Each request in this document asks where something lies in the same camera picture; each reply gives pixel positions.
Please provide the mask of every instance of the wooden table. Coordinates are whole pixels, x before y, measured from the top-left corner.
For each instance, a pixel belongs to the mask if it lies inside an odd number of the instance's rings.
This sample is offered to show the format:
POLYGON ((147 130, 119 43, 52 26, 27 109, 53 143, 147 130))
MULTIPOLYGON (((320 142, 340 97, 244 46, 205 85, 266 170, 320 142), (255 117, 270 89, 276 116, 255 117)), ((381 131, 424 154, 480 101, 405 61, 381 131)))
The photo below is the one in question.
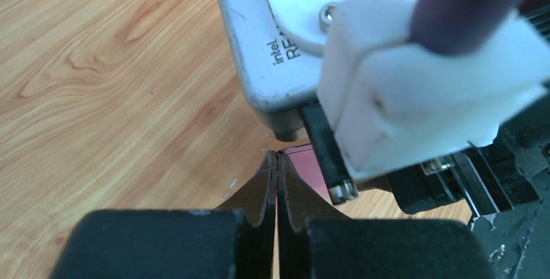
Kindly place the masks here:
MULTIPOLYGON (((0 0, 0 40, 1 278, 45 278, 94 209, 216 207, 290 145, 248 107, 216 0, 0 0)), ((381 191, 341 209, 406 216, 381 191)))

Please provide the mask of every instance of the wood grain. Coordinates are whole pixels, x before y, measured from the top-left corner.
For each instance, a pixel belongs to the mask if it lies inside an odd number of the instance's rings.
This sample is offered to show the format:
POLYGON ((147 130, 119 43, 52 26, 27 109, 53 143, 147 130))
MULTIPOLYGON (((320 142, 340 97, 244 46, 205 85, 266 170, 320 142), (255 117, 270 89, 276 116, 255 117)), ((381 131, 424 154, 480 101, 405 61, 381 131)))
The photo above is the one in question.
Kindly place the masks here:
MULTIPOLYGON (((246 104, 216 0, 0 0, 0 38, 1 278, 47 277, 94 209, 213 208, 289 146, 246 104)), ((403 216, 380 191, 341 209, 403 216)))

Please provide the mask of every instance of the purple cylinder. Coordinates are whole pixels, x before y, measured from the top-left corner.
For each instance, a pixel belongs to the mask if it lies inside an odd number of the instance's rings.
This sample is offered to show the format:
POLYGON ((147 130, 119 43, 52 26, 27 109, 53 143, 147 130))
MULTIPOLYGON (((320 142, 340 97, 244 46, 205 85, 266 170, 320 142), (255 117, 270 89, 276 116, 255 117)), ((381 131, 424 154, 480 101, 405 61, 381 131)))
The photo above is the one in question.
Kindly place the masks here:
POLYGON ((411 41, 442 55, 463 55, 480 48, 523 0, 418 0, 411 41))

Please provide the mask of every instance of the wood grain surface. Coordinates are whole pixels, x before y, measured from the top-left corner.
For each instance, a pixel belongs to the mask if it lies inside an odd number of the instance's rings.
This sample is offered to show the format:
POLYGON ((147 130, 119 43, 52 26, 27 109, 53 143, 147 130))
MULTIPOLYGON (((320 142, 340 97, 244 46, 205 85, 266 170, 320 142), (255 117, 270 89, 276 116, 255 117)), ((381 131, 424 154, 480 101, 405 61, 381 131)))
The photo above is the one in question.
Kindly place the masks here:
MULTIPOLYGON (((248 107, 216 0, 0 0, 0 40, 1 278, 46 278, 94 209, 216 207, 290 145, 248 107)), ((406 217, 382 191, 341 209, 406 217)))

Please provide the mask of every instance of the pink object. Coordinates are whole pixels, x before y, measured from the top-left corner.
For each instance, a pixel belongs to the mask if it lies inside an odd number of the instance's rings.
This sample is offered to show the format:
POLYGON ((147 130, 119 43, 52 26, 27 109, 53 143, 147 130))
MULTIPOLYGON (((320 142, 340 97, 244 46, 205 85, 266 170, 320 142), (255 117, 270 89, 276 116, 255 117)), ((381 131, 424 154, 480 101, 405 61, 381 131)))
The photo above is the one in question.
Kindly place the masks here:
POLYGON ((328 197, 328 190, 312 146, 290 147, 283 152, 289 155, 302 180, 321 197, 328 197))

